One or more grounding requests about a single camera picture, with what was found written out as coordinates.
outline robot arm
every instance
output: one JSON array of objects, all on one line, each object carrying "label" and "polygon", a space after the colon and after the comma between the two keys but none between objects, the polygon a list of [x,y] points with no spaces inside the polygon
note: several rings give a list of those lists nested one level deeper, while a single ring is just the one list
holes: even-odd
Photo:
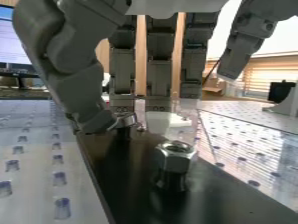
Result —
[{"label": "robot arm", "polygon": [[21,0],[13,26],[54,101],[83,133],[117,126],[101,99],[94,48],[125,22],[126,1]]},{"label": "robot arm", "polygon": [[[208,5],[208,0],[197,1],[197,4],[190,0],[185,0],[185,4],[173,4],[182,7],[174,11],[190,12],[191,9],[210,13],[226,2],[212,0]],[[155,12],[158,2],[150,2]],[[83,133],[109,130],[121,123],[101,99],[103,70],[94,48],[125,23],[131,3],[137,0],[20,0],[14,9],[14,30],[29,59],[54,101]],[[296,14],[296,0],[242,1],[218,67],[218,74],[224,79],[236,79],[251,54],[272,34],[276,22]]]},{"label": "robot arm", "polygon": [[216,70],[220,78],[234,81],[274,32],[278,21],[298,15],[295,0],[243,0],[235,15],[226,50]]}]

